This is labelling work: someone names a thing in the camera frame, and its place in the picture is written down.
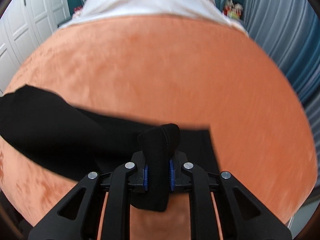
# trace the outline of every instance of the white blanket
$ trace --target white blanket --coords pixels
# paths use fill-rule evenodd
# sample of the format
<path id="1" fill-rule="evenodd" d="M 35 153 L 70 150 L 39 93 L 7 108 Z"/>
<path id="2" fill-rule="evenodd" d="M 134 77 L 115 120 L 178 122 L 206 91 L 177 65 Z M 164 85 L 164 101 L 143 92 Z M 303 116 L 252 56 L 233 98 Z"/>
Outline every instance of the white blanket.
<path id="1" fill-rule="evenodd" d="M 108 17 L 156 14 L 205 18 L 247 34 L 240 23 L 223 15 L 209 0 L 86 0 L 82 10 L 62 28 Z"/>

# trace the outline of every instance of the silver bolt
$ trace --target silver bolt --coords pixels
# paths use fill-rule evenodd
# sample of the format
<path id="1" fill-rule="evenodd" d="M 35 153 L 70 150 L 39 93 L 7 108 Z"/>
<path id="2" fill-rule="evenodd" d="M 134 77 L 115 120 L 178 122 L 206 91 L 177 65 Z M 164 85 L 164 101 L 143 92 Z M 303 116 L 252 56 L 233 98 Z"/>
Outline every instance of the silver bolt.
<path id="1" fill-rule="evenodd" d="M 183 165 L 183 167 L 185 167 L 186 169 L 190 170 L 190 169 L 193 168 L 193 164 L 192 164 L 192 163 L 185 163 L 185 164 Z"/>
<path id="2" fill-rule="evenodd" d="M 132 168 L 134 168 L 135 164 L 132 163 L 132 162 L 128 162 L 128 163 L 126 163 L 124 166 L 125 166 L 127 169 L 132 169 Z"/>
<path id="3" fill-rule="evenodd" d="M 88 178 L 89 178 L 89 179 L 95 179 L 96 177 L 98 177 L 98 173 L 96 173 L 95 171 L 90 172 L 90 173 L 88 174 Z"/>
<path id="4" fill-rule="evenodd" d="M 223 171 L 223 172 L 221 172 L 221 177 L 223 177 L 224 179 L 230 179 L 231 174 L 228 171 Z"/>

